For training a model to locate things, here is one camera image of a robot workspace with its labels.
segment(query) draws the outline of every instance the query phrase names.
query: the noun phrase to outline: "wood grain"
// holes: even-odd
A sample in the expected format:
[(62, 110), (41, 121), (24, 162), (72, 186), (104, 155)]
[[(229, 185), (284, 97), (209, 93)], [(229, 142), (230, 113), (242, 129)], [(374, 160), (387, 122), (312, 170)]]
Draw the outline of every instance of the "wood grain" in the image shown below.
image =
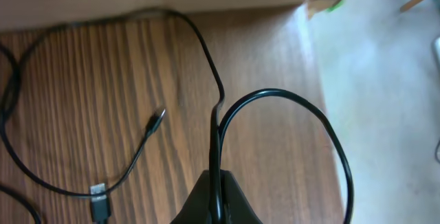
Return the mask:
[[(245, 94), (278, 87), (323, 107), (302, 8), (192, 15), (223, 79), (221, 116)], [(4, 34), (19, 55), (39, 31)], [(10, 74), (0, 58), (0, 86)], [(110, 223), (169, 223), (208, 167), (209, 117), (218, 93), (196, 36), (174, 18), (67, 30), (51, 35), (23, 75), (7, 129), (20, 158), (44, 180), (77, 192), (113, 183), (155, 108), (167, 116), (129, 180), (111, 194)], [(265, 98), (244, 108), (222, 159), (264, 223), (341, 223), (332, 148), (310, 113)], [(90, 223), (89, 202), (42, 189), (0, 147), (0, 182), (22, 192), (47, 223)], [(2, 223), (30, 222), (0, 197)]]

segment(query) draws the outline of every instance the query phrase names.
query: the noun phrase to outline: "brown tabletop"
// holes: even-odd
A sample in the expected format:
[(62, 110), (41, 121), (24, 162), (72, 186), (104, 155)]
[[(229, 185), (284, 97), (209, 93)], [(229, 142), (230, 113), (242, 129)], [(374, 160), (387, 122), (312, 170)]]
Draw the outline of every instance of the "brown tabletop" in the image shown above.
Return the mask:
[[(323, 108), (319, 76), (301, 8), (196, 14), (225, 87), (221, 115), (264, 87), (293, 91)], [(19, 55), (39, 31), (4, 34)], [(0, 89), (10, 75), (0, 58)], [(88, 192), (114, 181), (159, 105), (167, 116), (134, 171), (111, 194), (110, 223), (169, 223), (208, 168), (209, 119), (218, 91), (193, 31), (174, 18), (70, 29), (51, 35), (23, 72), (8, 122), (23, 162), (55, 186)], [(0, 147), (0, 182), (22, 192), (46, 223), (90, 223), (89, 201), (57, 195), (29, 180)], [(302, 107), (265, 98), (245, 107), (225, 137), (231, 170), (264, 223), (341, 223), (332, 147)], [(30, 215), (0, 194), (2, 223)]]

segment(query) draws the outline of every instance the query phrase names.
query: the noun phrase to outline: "gray floor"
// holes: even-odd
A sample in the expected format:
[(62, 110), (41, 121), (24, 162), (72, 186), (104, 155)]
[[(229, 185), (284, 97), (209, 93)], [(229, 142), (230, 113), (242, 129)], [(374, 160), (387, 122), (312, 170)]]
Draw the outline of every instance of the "gray floor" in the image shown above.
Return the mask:
[(354, 224), (440, 223), (440, 14), (432, 0), (400, 14), (406, 1), (345, 0), (309, 23), (353, 171)]

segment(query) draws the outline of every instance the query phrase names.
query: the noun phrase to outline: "floor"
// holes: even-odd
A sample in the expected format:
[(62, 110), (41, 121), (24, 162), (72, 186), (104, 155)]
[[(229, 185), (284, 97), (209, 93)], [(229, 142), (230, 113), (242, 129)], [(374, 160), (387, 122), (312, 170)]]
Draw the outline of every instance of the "floor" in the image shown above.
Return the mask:
[(432, 0), (400, 14), (406, 1), (345, 0), (309, 24), (353, 171), (354, 224), (440, 223), (440, 14)]

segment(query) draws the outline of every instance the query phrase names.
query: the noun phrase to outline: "wooden table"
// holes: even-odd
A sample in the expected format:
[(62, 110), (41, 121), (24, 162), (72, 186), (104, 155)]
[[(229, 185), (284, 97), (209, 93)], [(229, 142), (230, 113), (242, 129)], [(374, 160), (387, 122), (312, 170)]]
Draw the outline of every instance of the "wooden table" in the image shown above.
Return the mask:
[[(192, 15), (222, 77), (226, 102), (263, 87), (294, 91), (323, 107), (303, 8)], [(4, 34), (19, 55), (38, 31)], [(0, 58), (1, 89), (10, 74)], [(173, 18), (59, 32), (33, 55), (7, 129), (20, 158), (44, 180), (88, 192), (113, 183), (146, 121), (168, 113), (129, 180), (111, 194), (110, 223), (169, 223), (208, 167), (209, 117), (217, 87), (192, 30)], [(288, 100), (244, 108), (225, 137), (231, 170), (264, 223), (341, 223), (332, 147), (319, 121)], [(90, 223), (89, 201), (31, 182), (0, 147), (0, 182), (31, 199), (47, 223)], [(2, 194), (2, 223), (29, 214)]]

